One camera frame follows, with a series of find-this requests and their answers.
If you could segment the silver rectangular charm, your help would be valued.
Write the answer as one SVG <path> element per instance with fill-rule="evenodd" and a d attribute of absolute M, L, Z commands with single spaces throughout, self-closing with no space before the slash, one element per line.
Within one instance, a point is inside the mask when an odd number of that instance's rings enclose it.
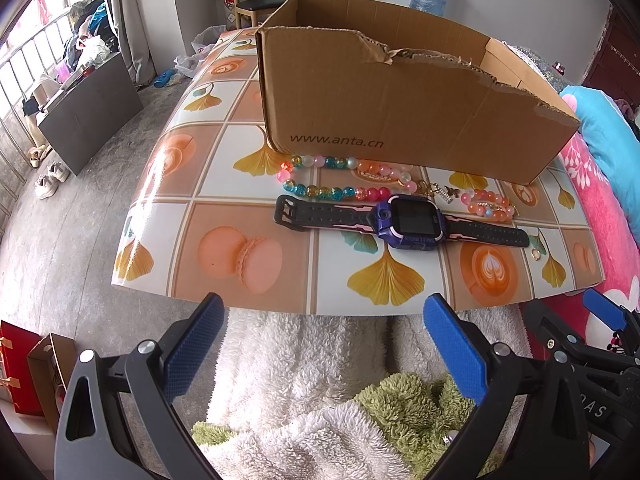
<path fill-rule="evenodd" d="M 449 190 L 446 186 L 437 185 L 436 193 L 440 196 L 447 204 L 450 204 L 454 198 L 449 193 Z"/>

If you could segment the purple kids smartwatch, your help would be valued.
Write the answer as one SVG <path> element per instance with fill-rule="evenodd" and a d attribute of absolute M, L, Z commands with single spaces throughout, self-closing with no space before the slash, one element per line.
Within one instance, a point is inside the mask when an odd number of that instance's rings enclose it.
<path fill-rule="evenodd" d="M 529 246 L 528 234 L 522 229 L 447 216 L 431 200 L 408 195 L 393 195 L 374 206 L 311 203 L 281 195 L 274 221 L 294 231 L 372 235 L 396 249 L 432 250 L 446 242 Z"/>

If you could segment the pink floral blanket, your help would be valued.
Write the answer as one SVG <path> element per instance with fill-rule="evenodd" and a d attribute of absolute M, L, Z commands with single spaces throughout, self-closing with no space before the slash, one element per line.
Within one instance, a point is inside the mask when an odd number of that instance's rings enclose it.
<path fill-rule="evenodd" d="M 610 182 L 579 133 L 575 133 L 562 149 L 561 162 L 577 191 L 596 240 L 604 271 L 604 281 L 596 289 L 614 304 L 629 311 L 638 310 L 639 249 Z M 582 305 L 579 292 L 548 297 L 544 303 L 577 330 L 590 346 L 604 349 L 612 344 L 612 330 Z"/>

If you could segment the red gift bag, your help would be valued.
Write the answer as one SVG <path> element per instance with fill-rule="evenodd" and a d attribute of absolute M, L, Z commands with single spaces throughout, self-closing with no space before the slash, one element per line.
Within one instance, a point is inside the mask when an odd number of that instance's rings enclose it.
<path fill-rule="evenodd" d="M 30 330 L 1 322 L 1 363 L 6 373 L 1 385 L 9 393 L 14 411 L 20 415 L 43 415 L 27 359 L 40 339 Z"/>

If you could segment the green fleece cuff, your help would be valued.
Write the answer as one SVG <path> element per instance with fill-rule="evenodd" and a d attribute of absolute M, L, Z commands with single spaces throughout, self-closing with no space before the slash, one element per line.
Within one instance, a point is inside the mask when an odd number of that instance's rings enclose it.
<path fill-rule="evenodd" d="M 398 373 L 280 428 L 198 422 L 192 438 L 224 479 L 421 479 L 473 408 L 448 375 Z"/>

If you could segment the white fleece robe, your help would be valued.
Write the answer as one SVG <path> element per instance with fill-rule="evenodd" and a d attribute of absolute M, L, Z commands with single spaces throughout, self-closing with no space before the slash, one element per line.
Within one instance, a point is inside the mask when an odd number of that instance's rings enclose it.
<path fill-rule="evenodd" d="M 242 434 L 334 408 L 398 373 L 448 375 L 420 316 L 350 318 L 233 309 L 206 417 Z"/>

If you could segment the blue pillow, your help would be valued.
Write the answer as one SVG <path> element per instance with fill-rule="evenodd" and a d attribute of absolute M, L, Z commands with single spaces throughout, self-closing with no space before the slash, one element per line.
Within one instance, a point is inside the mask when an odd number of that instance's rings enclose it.
<path fill-rule="evenodd" d="M 639 243 L 639 140 L 620 108 L 601 90 L 567 86 L 561 93 L 580 121 L 579 132 Z"/>

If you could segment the patterned vinyl tablecloth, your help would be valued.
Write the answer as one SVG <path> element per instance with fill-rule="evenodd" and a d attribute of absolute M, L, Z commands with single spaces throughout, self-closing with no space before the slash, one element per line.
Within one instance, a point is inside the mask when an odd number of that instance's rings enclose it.
<path fill-rule="evenodd" d="M 281 195 L 374 206 L 416 193 L 447 216 L 524 230 L 526 248 L 446 242 L 391 248 L 358 233 L 296 232 Z M 458 188 L 447 204 L 437 185 Z M 560 162 L 532 183 L 357 159 L 286 156 L 268 143 L 249 29 L 226 32 L 198 68 L 146 163 L 117 246 L 112 283 L 230 307 L 321 315 L 404 315 L 438 292 L 458 310 L 578 292 L 604 280 L 596 240 Z"/>

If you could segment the gold clover charm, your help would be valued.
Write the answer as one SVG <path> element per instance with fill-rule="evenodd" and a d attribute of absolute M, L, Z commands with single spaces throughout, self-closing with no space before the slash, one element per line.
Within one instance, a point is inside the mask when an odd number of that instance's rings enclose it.
<path fill-rule="evenodd" d="M 416 182 L 416 194 L 421 196 L 434 197 L 435 188 L 436 186 L 433 183 L 425 180 L 419 180 Z"/>

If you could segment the dark grey cabinet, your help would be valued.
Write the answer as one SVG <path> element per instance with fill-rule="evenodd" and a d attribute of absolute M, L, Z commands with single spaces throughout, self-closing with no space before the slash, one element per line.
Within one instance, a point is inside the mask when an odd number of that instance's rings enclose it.
<path fill-rule="evenodd" d="M 143 110 L 122 56 L 111 55 L 37 116 L 37 126 L 73 174 Z"/>

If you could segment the brown cardboard box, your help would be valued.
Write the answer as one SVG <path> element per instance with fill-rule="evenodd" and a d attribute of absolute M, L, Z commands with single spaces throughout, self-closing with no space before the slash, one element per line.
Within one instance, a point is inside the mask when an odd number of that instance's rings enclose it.
<path fill-rule="evenodd" d="M 578 129 L 503 42 L 374 0 L 286 0 L 257 29 L 270 144 L 526 184 Z"/>

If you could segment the white plastic bag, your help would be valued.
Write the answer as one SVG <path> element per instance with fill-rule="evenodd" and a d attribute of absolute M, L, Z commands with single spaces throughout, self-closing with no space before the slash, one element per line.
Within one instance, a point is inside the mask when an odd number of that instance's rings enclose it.
<path fill-rule="evenodd" d="M 183 76 L 193 78 L 220 36 L 226 31 L 224 25 L 209 26 L 197 34 L 191 42 L 194 55 L 178 55 L 174 59 L 174 69 Z"/>

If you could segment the grey curtain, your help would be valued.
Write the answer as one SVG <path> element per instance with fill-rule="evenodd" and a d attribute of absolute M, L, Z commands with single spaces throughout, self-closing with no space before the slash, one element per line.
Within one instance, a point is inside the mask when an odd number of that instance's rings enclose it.
<path fill-rule="evenodd" d="M 137 88 L 155 77 L 151 50 L 146 39 L 138 0 L 105 0 L 107 16 L 118 40 L 131 81 Z"/>

